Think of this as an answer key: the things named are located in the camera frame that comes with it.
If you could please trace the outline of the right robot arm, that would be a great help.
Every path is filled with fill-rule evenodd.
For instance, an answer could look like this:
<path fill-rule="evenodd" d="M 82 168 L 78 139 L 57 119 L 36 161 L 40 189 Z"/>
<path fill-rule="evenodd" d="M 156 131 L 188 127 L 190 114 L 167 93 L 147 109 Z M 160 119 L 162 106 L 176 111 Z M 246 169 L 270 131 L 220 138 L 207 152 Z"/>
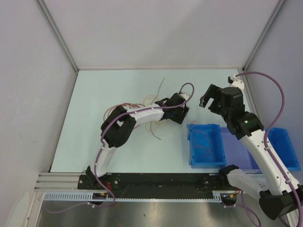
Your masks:
<path fill-rule="evenodd" d="M 242 90 L 211 84 L 200 98 L 200 107 L 205 107 L 209 99 L 213 99 L 209 110 L 224 119 L 230 133 L 248 149 L 266 180 L 263 183 L 230 165 L 219 176 L 219 186 L 224 190 L 232 187 L 242 189 L 258 201 L 262 211 L 272 220 L 297 210 L 298 222 L 301 223 L 303 186 L 287 170 L 271 146 L 260 119 L 245 110 Z"/>

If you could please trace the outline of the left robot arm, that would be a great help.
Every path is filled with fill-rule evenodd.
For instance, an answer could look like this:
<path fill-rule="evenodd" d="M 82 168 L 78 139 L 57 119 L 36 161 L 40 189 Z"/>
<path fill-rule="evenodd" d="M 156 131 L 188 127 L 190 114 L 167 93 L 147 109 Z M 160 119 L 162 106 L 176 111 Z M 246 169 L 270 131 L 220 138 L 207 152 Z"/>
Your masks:
<path fill-rule="evenodd" d="M 135 127 L 164 120 L 182 124 L 191 98 L 191 95 L 180 91 L 147 107 L 127 110 L 117 106 L 101 125 L 101 148 L 95 162 L 86 170 L 89 185 L 94 189 L 104 185 L 104 175 L 114 152 L 128 141 Z"/>

